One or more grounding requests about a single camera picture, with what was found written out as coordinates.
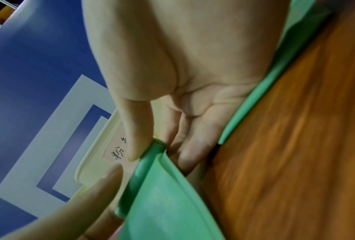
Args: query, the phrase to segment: folded green edge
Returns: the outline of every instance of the folded green edge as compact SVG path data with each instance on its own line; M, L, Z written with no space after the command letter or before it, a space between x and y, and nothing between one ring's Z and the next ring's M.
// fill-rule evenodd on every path
M304 19L285 33L269 73L232 117L219 144L225 142L329 15L327 10L311 10ZM143 161L144 164L138 164L136 167L137 174L132 175L116 209L117 215L126 218L118 239L223 240L224 237L209 210L163 152L164 149L165 146L160 141L154 140L140 160L140 163ZM181 212L190 217L181 218ZM155 231L155 225L162 231Z

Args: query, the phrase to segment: pink label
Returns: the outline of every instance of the pink label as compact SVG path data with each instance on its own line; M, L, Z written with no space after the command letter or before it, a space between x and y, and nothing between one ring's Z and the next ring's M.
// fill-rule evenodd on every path
M102 157L110 162L122 164L125 171L132 173L138 161L129 162L127 160L126 151L127 139L123 124L121 124L111 139Z

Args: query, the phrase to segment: human hand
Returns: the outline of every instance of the human hand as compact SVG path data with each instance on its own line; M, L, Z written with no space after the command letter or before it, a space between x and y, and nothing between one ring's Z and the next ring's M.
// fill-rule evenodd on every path
M123 168L115 166L80 198L50 216L36 220L4 240L107 240L123 220L108 208L121 185Z
M183 172L216 145L265 75L290 0L83 0L89 43L120 112L135 160L153 137Z

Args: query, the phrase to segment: chinese character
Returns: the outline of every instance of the chinese character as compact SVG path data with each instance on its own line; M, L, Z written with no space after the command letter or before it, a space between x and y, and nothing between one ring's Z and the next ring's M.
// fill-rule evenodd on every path
M113 156L115 156L115 160L122 159L123 157L123 149L121 149L120 147L116 147L115 152L113 151L111 153L113 154Z

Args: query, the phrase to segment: wooden table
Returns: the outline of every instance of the wooden table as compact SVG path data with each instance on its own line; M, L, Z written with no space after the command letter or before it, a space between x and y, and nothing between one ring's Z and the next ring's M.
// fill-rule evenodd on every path
M340 9L205 175L227 239L355 239L355 1Z

